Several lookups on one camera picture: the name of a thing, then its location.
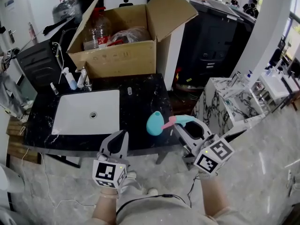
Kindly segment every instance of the sink drain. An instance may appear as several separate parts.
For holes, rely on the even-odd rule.
[[[91,112],[90,113],[90,118],[91,119],[94,119],[94,118],[96,118],[97,117],[97,113],[96,112]]]

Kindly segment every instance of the marble cabinet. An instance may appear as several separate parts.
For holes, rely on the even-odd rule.
[[[265,117],[251,89],[230,87],[230,81],[231,78],[209,79],[192,113],[220,137],[245,131]]]

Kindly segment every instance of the cardboard box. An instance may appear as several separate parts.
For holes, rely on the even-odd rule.
[[[113,34],[134,26],[148,29],[152,40],[83,50],[82,31],[98,0],[82,16],[67,53],[78,68],[86,67],[90,78],[156,73],[156,42],[198,15],[186,0],[150,0],[147,5],[104,11]]]

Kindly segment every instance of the plastic bag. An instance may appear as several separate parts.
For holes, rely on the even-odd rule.
[[[83,13],[87,8],[88,3],[86,0],[66,0],[53,8],[53,21],[58,23],[65,18],[74,17],[74,23],[80,24],[83,19]]]
[[[148,30],[145,27],[132,27],[127,30],[115,33],[106,43],[106,46],[112,46],[124,43],[135,43],[152,40]]]

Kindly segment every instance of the shoe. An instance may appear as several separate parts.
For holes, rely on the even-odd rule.
[[[128,172],[126,175],[126,178],[136,179],[136,172],[134,172],[134,171]]]
[[[25,105],[23,106],[23,109],[26,111],[26,110],[32,108],[33,102],[34,102],[33,100],[27,101],[25,103]]]
[[[151,196],[157,196],[158,195],[158,190],[156,188],[150,188],[148,190],[147,195],[151,195]]]
[[[28,120],[29,115],[23,115],[19,120],[21,123],[25,123]]]

